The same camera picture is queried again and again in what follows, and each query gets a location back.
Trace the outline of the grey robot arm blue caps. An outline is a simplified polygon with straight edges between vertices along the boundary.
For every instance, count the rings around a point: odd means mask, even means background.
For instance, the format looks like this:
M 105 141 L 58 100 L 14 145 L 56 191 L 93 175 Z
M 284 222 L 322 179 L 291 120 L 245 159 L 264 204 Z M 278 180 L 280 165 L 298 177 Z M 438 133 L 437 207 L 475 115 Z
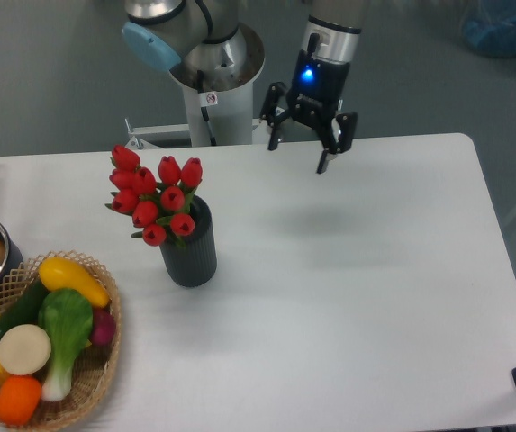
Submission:
M 322 146 L 323 173 L 350 150 L 358 116 L 341 110 L 369 3 L 313 1 L 289 85 L 269 85 L 259 119 L 269 150 L 293 121 L 313 130 Z M 181 86 L 194 147 L 250 144 L 253 83 L 265 52 L 259 36 L 239 19 L 236 1 L 128 1 L 122 36 L 143 63 L 168 72 Z

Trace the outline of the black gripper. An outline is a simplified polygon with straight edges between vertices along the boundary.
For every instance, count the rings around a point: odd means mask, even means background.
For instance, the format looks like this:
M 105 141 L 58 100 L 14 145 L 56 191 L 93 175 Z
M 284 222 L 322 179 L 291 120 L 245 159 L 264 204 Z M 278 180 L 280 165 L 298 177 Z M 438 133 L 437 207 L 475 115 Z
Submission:
M 270 84 L 262 104 L 259 119 L 267 123 L 270 133 L 267 149 L 277 149 L 282 139 L 281 125 L 291 116 L 295 122 L 315 128 L 320 139 L 322 153 L 317 174 L 323 174 L 337 155 L 350 151 L 358 114 L 344 112 L 335 116 L 349 69 L 349 63 L 316 59 L 302 49 L 290 89 L 283 82 Z M 288 111 L 279 112 L 279 102 L 284 97 Z

